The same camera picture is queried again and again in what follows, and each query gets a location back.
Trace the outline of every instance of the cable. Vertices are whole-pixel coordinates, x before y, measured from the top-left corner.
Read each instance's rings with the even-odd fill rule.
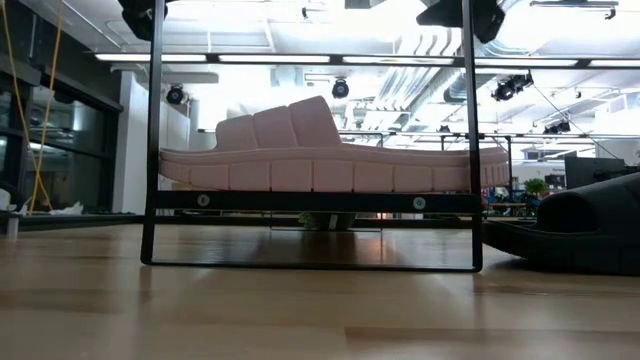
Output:
[[[18,86],[18,76],[16,72],[16,65],[13,59],[13,47],[11,44],[11,32],[9,31],[9,16],[7,15],[8,5],[3,0],[2,1],[2,18],[4,21],[4,33],[7,39],[7,50],[9,55],[9,64],[11,66],[11,73],[13,75],[13,88],[16,93],[16,102],[18,103],[18,113],[20,114],[20,121],[22,121],[22,133],[24,135],[24,139],[27,142],[27,151],[31,154],[31,161],[33,162],[33,168],[36,168],[36,157],[35,152],[31,148],[31,142],[29,141],[29,126],[27,126],[27,121],[24,115],[24,107],[22,106],[22,98],[20,96],[20,87]],[[49,205],[49,210],[53,210],[51,206],[51,200],[49,198],[49,194],[47,190],[44,188],[44,184],[42,183],[42,178],[40,178],[40,174],[36,173],[35,185],[40,186],[40,190],[42,190],[42,194],[47,200],[47,204]]]
[[[62,9],[64,9],[64,0],[60,0],[58,8],[58,29],[56,33],[56,45],[53,49],[53,64],[51,65],[51,80],[49,81],[49,99],[47,100],[47,109],[44,113],[44,123],[42,124],[42,137],[40,139],[40,155],[38,156],[38,167],[36,168],[36,176],[40,176],[42,169],[42,158],[44,157],[44,141],[47,138],[47,125],[49,124],[49,115],[51,114],[51,101],[53,100],[53,85],[56,81],[56,68],[58,67],[58,51],[60,50],[60,38],[62,37]],[[33,200],[29,206],[29,215],[33,213],[38,196],[38,186],[33,185]]]
[[[613,158],[614,158],[614,159],[616,159],[616,160],[621,160],[619,157],[615,156],[611,151],[607,150],[607,148],[606,148],[606,147],[602,146],[600,143],[598,143],[597,141],[595,141],[591,136],[589,136],[589,134],[588,134],[588,133],[586,133],[585,131],[583,131],[582,129],[580,129],[580,127],[578,127],[578,125],[576,125],[573,121],[571,121],[571,120],[569,119],[569,117],[565,116],[565,115],[564,115],[564,113],[563,113],[560,109],[558,109],[558,107],[557,107],[557,106],[555,106],[555,105],[553,104],[553,102],[551,102],[551,100],[549,100],[549,98],[548,98],[548,97],[547,97],[547,96],[546,96],[542,91],[540,91],[540,89],[538,89],[538,87],[536,86],[536,84],[533,84],[533,87],[534,87],[534,89],[536,89],[536,90],[540,93],[540,95],[542,95],[542,97],[543,97],[543,98],[544,98],[544,99],[549,103],[549,105],[553,106],[553,108],[554,108],[554,109],[556,109],[556,111],[558,112],[558,114],[560,114],[560,116],[562,116],[562,117],[563,117],[563,118],[564,118],[568,123],[570,123],[574,128],[578,129],[578,131],[580,131],[584,136],[586,136],[586,137],[587,137],[587,139],[591,140],[591,141],[596,145],[596,147],[598,147],[598,146],[599,146],[599,147],[600,147],[600,148],[602,148],[602,150],[604,150],[607,154],[609,154],[609,155],[613,156]]]

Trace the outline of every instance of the wooden floor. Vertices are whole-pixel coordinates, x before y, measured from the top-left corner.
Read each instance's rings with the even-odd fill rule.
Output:
[[[141,232],[131,225],[0,240],[0,359],[640,358],[640,279],[539,273],[489,248],[485,270],[473,275],[145,267]],[[469,260],[468,233],[459,230],[390,231],[384,241],[356,234],[348,254],[341,239],[328,239],[335,244],[319,258],[319,240],[300,245],[296,236],[307,235],[161,226],[157,251]]]

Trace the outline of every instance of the monitor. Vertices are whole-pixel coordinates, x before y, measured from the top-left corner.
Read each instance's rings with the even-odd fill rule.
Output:
[[[607,178],[624,175],[626,170],[622,159],[578,158],[564,159],[567,189],[591,185]]]

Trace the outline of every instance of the yellow cable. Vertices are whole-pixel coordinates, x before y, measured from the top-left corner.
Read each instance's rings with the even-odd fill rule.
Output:
[[[49,81],[49,99],[47,100],[47,109],[44,112],[44,123],[42,125],[42,138],[40,139],[40,156],[38,156],[38,167],[36,168],[36,176],[40,176],[40,169],[42,169],[42,158],[44,155],[44,141],[47,138],[47,125],[49,124],[49,115],[51,113],[51,101],[53,100],[53,84],[56,80],[56,68],[58,67],[58,50],[60,49],[60,38],[62,35],[62,9],[64,8],[64,1],[60,0],[60,6],[58,8],[58,31],[56,34],[56,46],[53,49],[53,64],[51,65],[51,80]],[[29,215],[33,213],[33,207],[36,203],[38,196],[38,186],[33,185],[33,195],[31,196],[31,205],[29,206]]]
[[[35,157],[35,153],[33,151],[33,149],[31,148],[31,143],[29,141],[29,126],[27,126],[27,121],[25,119],[25,115],[24,115],[24,108],[22,107],[22,99],[20,96],[20,88],[18,87],[18,76],[16,75],[16,65],[14,63],[13,60],[13,47],[11,45],[11,32],[9,31],[9,20],[8,20],[8,16],[7,16],[7,4],[5,1],[2,2],[3,5],[3,9],[4,11],[2,11],[2,17],[4,20],[4,33],[6,35],[7,38],[7,50],[9,52],[9,63],[11,65],[11,72],[13,75],[13,87],[14,87],[14,91],[16,93],[16,101],[18,103],[18,112],[20,113],[20,120],[22,121],[22,132],[24,134],[24,139],[27,142],[27,150],[29,151],[29,153],[31,154],[31,161],[33,162],[33,168],[36,168],[36,157]],[[47,204],[49,205],[49,210],[53,210],[53,207],[51,206],[51,200],[49,199],[49,194],[47,193],[47,190],[44,188],[44,184],[42,184],[42,179],[40,178],[40,173],[36,172],[36,179],[35,179],[35,185],[36,186],[40,186],[40,189],[42,190],[42,193],[44,194],[44,197],[47,200]]]

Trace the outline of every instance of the pink foam object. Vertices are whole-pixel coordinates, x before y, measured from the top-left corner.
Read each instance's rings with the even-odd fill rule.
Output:
[[[162,150],[160,173],[200,189],[297,192],[469,190],[467,151],[419,151],[344,144],[326,101],[313,97],[216,128],[218,144]],[[509,180],[500,147],[480,151],[483,186]]]

